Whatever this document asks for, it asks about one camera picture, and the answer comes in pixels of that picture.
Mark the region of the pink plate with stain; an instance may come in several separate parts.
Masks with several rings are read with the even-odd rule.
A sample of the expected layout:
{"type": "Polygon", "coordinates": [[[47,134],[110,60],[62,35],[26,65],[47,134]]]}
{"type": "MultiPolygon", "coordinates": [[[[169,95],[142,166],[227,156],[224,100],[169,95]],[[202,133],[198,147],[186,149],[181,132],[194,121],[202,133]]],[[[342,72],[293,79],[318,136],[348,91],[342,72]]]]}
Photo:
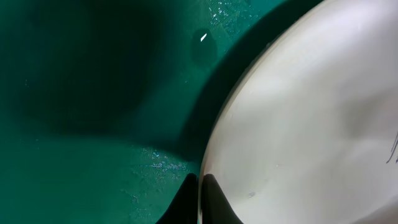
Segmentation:
{"type": "Polygon", "coordinates": [[[397,222],[397,0],[326,0],[251,65],[200,173],[243,223],[397,222]]]}

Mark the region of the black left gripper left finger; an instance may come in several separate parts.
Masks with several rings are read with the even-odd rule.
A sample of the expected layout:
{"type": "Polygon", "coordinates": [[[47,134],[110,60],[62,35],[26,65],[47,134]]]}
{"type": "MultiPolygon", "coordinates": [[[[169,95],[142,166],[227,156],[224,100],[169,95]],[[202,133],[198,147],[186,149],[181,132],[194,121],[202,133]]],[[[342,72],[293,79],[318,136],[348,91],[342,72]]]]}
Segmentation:
{"type": "Polygon", "coordinates": [[[197,220],[198,179],[195,174],[189,173],[156,224],[197,224],[197,220]]]}

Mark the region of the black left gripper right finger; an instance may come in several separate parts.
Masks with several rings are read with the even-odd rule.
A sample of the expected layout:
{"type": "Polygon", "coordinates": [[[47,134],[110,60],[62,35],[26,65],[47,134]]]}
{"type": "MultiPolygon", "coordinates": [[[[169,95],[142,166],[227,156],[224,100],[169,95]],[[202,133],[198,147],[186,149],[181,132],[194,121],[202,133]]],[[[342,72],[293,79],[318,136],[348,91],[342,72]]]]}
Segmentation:
{"type": "Polygon", "coordinates": [[[201,211],[202,224],[243,224],[212,174],[203,177],[201,211]]]}

